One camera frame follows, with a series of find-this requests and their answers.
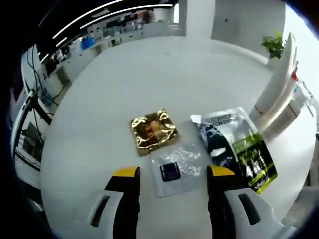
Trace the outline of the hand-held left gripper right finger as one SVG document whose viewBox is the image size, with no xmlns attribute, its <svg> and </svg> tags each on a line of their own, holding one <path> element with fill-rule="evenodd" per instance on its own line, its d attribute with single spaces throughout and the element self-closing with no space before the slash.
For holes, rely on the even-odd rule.
<svg viewBox="0 0 319 239">
<path fill-rule="evenodd" d="M 228 168 L 207 167 L 207 191 L 214 239 L 289 239 L 297 231 Z"/>
</svg>

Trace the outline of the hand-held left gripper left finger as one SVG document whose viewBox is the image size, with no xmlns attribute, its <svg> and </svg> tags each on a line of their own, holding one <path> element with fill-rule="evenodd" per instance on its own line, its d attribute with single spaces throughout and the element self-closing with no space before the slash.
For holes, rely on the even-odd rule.
<svg viewBox="0 0 319 239">
<path fill-rule="evenodd" d="M 140 211 L 140 168 L 113 173 L 106 187 L 79 206 L 79 238 L 135 239 Z"/>
</svg>

